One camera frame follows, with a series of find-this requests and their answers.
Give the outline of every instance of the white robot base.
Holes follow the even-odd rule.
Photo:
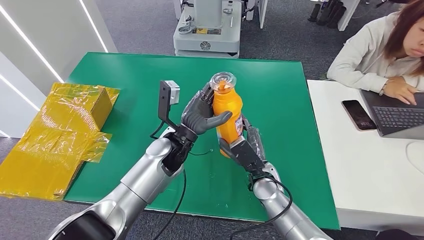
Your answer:
[[[204,28],[196,25],[195,7],[186,6],[173,35],[176,56],[238,58],[242,3],[222,2],[222,26]]]

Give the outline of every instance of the orange bottle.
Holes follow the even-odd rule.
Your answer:
[[[219,72],[212,76],[209,84],[215,91],[212,104],[214,114],[217,116],[225,111],[232,112],[231,118],[216,128],[218,138],[230,144],[243,134],[243,102],[234,89],[236,77],[230,72]]]

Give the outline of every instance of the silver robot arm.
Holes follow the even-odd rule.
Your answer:
[[[224,124],[232,115],[229,111],[213,115],[214,92],[208,83],[191,99],[181,124],[176,125],[169,119],[169,111],[178,103],[179,92],[175,82],[160,82],[158,116],[169,125],[167,130],[147,147],[114,190],[61,222],[48,240],[124,240],[137,216],[183,171],[198,135]]]
[[[271,176],[281,182],[276,168],[266,160],[258,129],[250,125],[244,116],[243,123],[247,139],[240,136],[231,144],[220,139],[219,145],[229,157],[250,173],[249,188],[265,208],[268,217],[272,219],[288,206],[289,198],[280,185],[264,177]],[[272,224],[285,240],[332,240],[294,202]]]
[[[275,170],[269,162],[265,166]],[[269,178],[257,180],[253,185],[253,193],[266,209],[270,219],[281,213],[289,203],[289,198]],[[272,224],[285,240],[332,240],[294,202],[288,211]]]
[[[124,240],[137,216],[183,170],[168,175],[162,161],[171,152],[168,138],[153,141],[145,154],[102,200],[61,222],[49,240]]]

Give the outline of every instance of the gray carpet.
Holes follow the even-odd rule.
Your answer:
[[[177,20],[171,0],[96,0],[113,41],[121,53],[173,55]],[[374,5],[380,0],[371,0]],[[269,0],[266,22],[259,29],[258,14],[243,22],[241,58],[301,61],[308,79],[319,79],[340,51],[343,43],[365,23],[387,15],[397,6],[382,6],[366,16],[353,19],[346,31],[338,32],[308,22],[314,3],[308,0]],[[368,12],[361,4],[355,16]],[[0,163],[17,139],[0,137]],[[42,200],[0,197],[0,240],[42,240],[67,216],[86,206]],[[142,214],[127,239],[152,239],[169,214]],[[232,231],[250,223],[177,216],[160,239],[224,240]],[[334,240],[372,240],[373,231],[344,228],[326,231]],[[242,235],[247,240],[280,239],[268,226]]]

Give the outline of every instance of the bottle label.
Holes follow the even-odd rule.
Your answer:
[[[237,134],[240,136],[243,133],[243,120],[242,115],[238,116],[237,120],[235,120],[235,129],[237,130]]]

